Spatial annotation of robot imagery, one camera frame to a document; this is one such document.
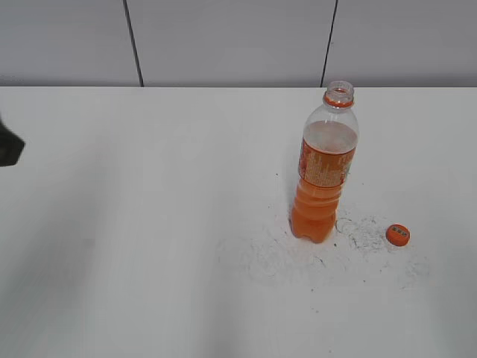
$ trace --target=empty bottle top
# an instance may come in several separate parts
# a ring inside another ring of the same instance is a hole
[[[354,104],[354,92],[350,82],[333,81],[326,89],[323,102],[335,108],[349,108]]]

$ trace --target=bottle label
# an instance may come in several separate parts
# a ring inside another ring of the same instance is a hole
[[[355,148],[342,154],[322,152],[303,140],[298,172],[302,179],[315,186],[338,186],[346,180],[354,154]]]

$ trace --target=bottle cap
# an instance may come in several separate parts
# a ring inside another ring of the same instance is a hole
[[[400,224],[392,224],[386,230],[386,239],[395,246],[404,246],[409,242],[410,238],[411,233],[409,230]]]
[[[354,104],[354,93],[350,82],[333,81],[328,85],[323,101],[331,107],[348,108]]]

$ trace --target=gray wall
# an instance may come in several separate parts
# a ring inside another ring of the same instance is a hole
[[[335,0],[127,0],[146,86],[321,82]],[[477,1],[339,0],[324,84],[477,86]],[[122,0],[2,0],[0,85],[138,86]]]

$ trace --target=orange bottle cap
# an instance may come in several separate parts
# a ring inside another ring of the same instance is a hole
[[[409,242],[411,233],[409,230],[399,224],[392,224],[386,230],[386,239],[395,246],[404,246]]]

